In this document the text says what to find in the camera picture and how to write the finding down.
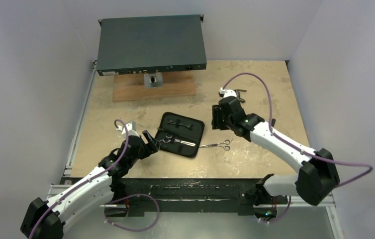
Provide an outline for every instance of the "white wall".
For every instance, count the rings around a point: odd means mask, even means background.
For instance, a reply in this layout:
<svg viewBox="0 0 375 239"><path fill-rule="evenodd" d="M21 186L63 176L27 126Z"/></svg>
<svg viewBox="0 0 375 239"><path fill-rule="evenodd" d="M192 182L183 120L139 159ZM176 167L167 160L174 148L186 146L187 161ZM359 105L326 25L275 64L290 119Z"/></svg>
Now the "white wall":
<svg viewBox="0 0 375 239"><path fill-rule="evenodd" d="M375 167L375 1L324 1L289 69L312 145ZM375 169L334 192L346 238L375 238Z"/></svg>
<svg viewBox="0 0 375 239"><path fill-rule="evenodd" d="M0 239L58 183L91 66L61 1L0 0Z"/></svg>
<svg viewBox="0 0 375 239"><path fill-rule="evenodd" d="M287 60L322 0L64 0L66 11L96 59L98 19L204 14L208 59Z"/></svg>

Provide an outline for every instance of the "black case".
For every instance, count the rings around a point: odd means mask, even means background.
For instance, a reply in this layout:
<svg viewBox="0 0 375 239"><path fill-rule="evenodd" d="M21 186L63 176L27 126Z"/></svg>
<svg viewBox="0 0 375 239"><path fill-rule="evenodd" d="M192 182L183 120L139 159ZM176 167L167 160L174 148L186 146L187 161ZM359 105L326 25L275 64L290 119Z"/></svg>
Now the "black case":
<svg viewBox="0 0 375 239"><path fill-rule="evenodd" d="M176 124L168 124L169 120L176 122ZM188 129L185 126L181 126L179 125L180 123L192 124L192 129ZM161 118L160 127L157 131L157 134L155 135L155 139L165 139L167 133L171 133L173 135L171 141L168 143L161 142L160 149L188 158L194 158L198 153L198 149L204 130L205 124L200 120L181 116L171 112L165 112L163 114L163 117ZM195 143L196 146L192 147L182 143L174 142L175 138Z"/></svg>

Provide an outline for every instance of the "stained surface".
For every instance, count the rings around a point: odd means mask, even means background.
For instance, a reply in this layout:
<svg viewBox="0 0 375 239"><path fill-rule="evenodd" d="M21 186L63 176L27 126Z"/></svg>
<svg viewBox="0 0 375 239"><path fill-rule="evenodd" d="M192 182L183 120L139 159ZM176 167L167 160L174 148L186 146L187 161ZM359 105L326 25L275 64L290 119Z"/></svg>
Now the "stained surface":
<svg viewBox="0 0 375 239"><path fill-rule="evenodd" d="M196 95L136 102L112 102L113 77L97 77L77 148L72 177L84 177L123 137L113 126L114 119L133 120L137 131L148 130L155 135L164 112L199 119L205 122L203 144L233 139L231 150L202 148L196 158L185 158L160 151L139 160L126 177L160 178L251 178L268 173L289 175L294 171L266 149L236 137L232 131L211 129L211 106L220 97L218 89L232 76L252 72L267 83L273 99L275 128L303 145L308 145L306 133L283 61L208 61L207 69L191 71ZM251 76L234 80L229 89L246 89L242 105L246 113L256 113L268 120L267 94L261 83Z"/></svg>

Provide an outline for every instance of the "wooden board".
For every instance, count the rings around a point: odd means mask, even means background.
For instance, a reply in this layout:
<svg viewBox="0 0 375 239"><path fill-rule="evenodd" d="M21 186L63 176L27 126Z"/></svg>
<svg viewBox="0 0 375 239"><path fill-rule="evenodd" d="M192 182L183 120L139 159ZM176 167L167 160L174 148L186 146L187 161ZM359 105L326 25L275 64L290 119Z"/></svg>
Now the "wooden board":
<svg viewBox="0 0 375 239"><path fill-rule="evenodd" d="M113 102L191 96L196 93L191 71L163 73L162 87L145 88L144 74L114 77Z"/></svg>
<svg viewBox="0 0 375 239"><path fill-rule="evenodd" d="M260 146L236 137L230 130L211 129L211 106L218 103L218 90L240 72L252 72L267 83L273 99L275 128L308 145L300 112L284 61L208 61L207 69L189 72L196 85L196 95L133 102L112 102L113 77L97 77L77 146L72 177L86 176L109 152L121 145L123 138L113 126L115 118L133 120L137 131L155 135L164 112L192 117L205 122L203 144L233 139L231 150L201 148L196 158L185 158L160 151L139 160L126 177L159 178L259 178L268 173L289 175L293 170ZM246 89L242 104L246 113L256 113L268 120L267 94L251 76L234 80L229 89Z"/></svg>

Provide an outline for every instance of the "beige table surface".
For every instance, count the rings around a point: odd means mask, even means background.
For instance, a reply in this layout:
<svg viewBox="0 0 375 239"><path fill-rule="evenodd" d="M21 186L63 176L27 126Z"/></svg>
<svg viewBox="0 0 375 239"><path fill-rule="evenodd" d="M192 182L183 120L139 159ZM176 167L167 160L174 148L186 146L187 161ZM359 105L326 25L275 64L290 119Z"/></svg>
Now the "beige table surface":
<svg viewBox="0 0 375 239"><path fill-rule="evenodd" d="M200 148L196 158L159 151L139 160L126 177L157 178L260 178L268 173L289 175L294 171L264 148L237 137L230 130L211 129L211 106L220 100L218 89L240 72L251 72L266 81L273 99L275 128L303 145L308 145L303 122L284 61L208 61L206 70L189 71L196 84L196 95L159 100L111 101L113 77L97 77L85 116L72 177L86 176L124 138L113 126L114 119L137 123L137 131L148 130L154 136L164 112L173 112L205 122L201 144L233 139L231 150ZM246 113L268 120L267 94L251 76L241 76L228 89L246 89L242 104Z"/></svg>

